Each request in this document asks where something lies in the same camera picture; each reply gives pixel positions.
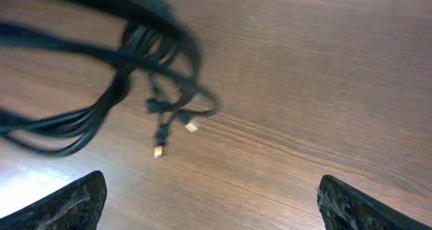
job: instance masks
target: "black cable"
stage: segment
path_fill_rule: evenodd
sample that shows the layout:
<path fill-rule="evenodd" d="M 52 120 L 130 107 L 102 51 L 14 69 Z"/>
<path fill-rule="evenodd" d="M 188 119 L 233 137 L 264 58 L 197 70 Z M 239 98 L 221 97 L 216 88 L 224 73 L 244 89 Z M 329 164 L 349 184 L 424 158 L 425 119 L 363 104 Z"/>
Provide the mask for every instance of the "black cable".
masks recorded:
<path fill-rule="evenodd" d="M 130 90 L 129 75 L 136 69 L 148 73 L 153 97 L 146 102 L 149 113 L 157 113 L 159 129 L 155 134 L 156 147 L 165 146 L 169 127 L 175 119 L 189 123 L 193 117 L 214 115 L 219 107 L 216 97 L 198 85 L 200 53 L 195 39 L 189 31 L 176 20 L 172 10 L 162 0 L 64 0 L 87 6 L 127 19 L 121 47 L 112 51 L 103 47 L 74 42 L 59 38 L 34 28 L 0 23 L 0 46 L 23 49 L 41 49 L 51 52 L 76 53 L 95 58 L 112 66 L 116 74 L 108 89 L 99 100 L 87 108 L 71 111 L 62 115 L 32 120 L 14 112 L 0 108 L 0 136 L 22 148 L 47 156 L 67 156 L 85 147 L 96 135 L 110 108 L 121 102 Z M 151 52 L 152 47 L 159 47 Z M 192 75 L 184 77 L 172 71 L 171 65 L 176 57 L 185 54 Z M 181 93 L 180 99 L 171 103 L 158 85 L 155 76 L 165 76 L 173 81 Z M 207 97 L 213 108 L 207 111 L 183 109 L 197 94 Z M 164 122 L 165 114 L 171 113 Z M 65 148 L 53 150 L 39 148 L 19 140 L 10 133 L 26 130 L 40 136 L 51 138 L 79 138 Z"/>

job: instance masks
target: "cable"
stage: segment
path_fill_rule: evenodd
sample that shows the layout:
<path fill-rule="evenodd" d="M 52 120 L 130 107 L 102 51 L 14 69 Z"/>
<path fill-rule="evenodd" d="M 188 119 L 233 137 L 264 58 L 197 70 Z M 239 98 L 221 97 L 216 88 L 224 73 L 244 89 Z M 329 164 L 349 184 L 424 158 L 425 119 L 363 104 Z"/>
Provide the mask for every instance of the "cable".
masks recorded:
<path fill-rule="evenodd" d="M 67 156 L 84 148 L 96 135 L 109 110 L 127 97 L 130 90 L 130 74 L 136 69 L 148 73 L 153 97 L 147 99 L 149 113 L 158 114 L 158 130 L 155 134 L 155 156 L 163 153 L 172 122 L 179 119 L 190 131 L 194 117 L 209 117 L 219 109 L 215 95 L 198 85 L 200 53 L 193 36 L 182 27 L 172 10 L 162 0 L 63 0 L 96 9 L 126 19 L 128 24 L 117 51 L 74 42 L 56 37 L 31 27 L 0 23 L 0 46 L 23 49 L 41 49 L 51 52 L 76 53 L 108 63 L 116 70 L 110 86 L 98 101 L 83 109 L 44 119 L 32 120 L 0 108 L 0 136 L 31 152 L 45 156 Z M 180 53 L 185 54 L 192 75 L 184 77 L 171 69 Z M 173 81 L 181 96 L 171 103 L 155 79 L 156 75 Z M 213 108 L 207 111 L 183 109 L 197 94 L 207 97 Z M 165 122 L 165 114 L 171 113 Z M 51 138 L 75 138 L 75 142 L 60 149 L 40 148 L 19 140 L 10 133 L 25 130 L 32 134 Z"/>

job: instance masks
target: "cable bundle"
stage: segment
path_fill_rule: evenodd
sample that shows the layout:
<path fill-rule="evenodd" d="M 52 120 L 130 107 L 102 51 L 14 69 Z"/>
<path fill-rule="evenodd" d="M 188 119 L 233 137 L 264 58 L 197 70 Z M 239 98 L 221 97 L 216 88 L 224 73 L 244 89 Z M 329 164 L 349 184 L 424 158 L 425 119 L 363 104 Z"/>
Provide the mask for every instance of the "cable bundle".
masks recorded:
<path fill-rule="evenodd" d="M 194 117 L 209 117 L 218 110 L 216 97 L 198 85 L 200 53 L 187 29 L 182 27 L 172 10 L 162 0 L 63 0 L 126 19 L 128 24 L 117 51 L 36 31 L 34 28 L 0 23 L 0 46 L 40 49 L 51 52 L 76 53 L 108 63 L 116 74 L 98 101 L 83 109 L 54 117 L 33 120 L 0 108 L 0 136 L 22 148 L 47 156 L 67 156 L 84 148 L 96 135 L 109 110 L 127 97 L 130 74 L 136 69 L 148 73 L 153 96 L 146 101 L 149 113 L 158 114 L 159 128 L 155 134 L 155 156 L 163 153 L 173 121 L 179 119 L 193 132 Z M 184 77 L 171 69 L 179 54 L 188 59 L 192 75 Z M 180 92 L 180 99 L 171 103 L 156 81 L 156 76 L 169 78 Z M 208 111 L 184 109 L 197 94 L 207 97 L 213 108 Z M 39 148 L 19 140 L 10 133 L 26 130 L 50 138 L 78 139 L 60 149 Z"/>

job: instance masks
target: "brown wooden tabletop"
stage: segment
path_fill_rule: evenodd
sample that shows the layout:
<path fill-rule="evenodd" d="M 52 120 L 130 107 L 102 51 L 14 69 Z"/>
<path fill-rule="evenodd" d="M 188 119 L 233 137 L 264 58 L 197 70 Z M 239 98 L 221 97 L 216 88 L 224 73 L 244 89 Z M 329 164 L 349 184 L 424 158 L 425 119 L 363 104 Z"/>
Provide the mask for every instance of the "brown wooden tabletop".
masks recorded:
<path fill-rule="evenodd" d="M 168 0 L 223 102 L 153 158 L 150 92 L 130 96 L 64 159 L 0 139 L 0 217 L 94 170 L 99 229 L 324 229 L 334 175 L 432 225 L 432 0 Z M 125 22 L 52 0 L 0 0 L 0 18 L 118 47 Z M 113 70 L 77 55 L 0 50 L 0 106 L 41 118 L 91 105 Z"/>

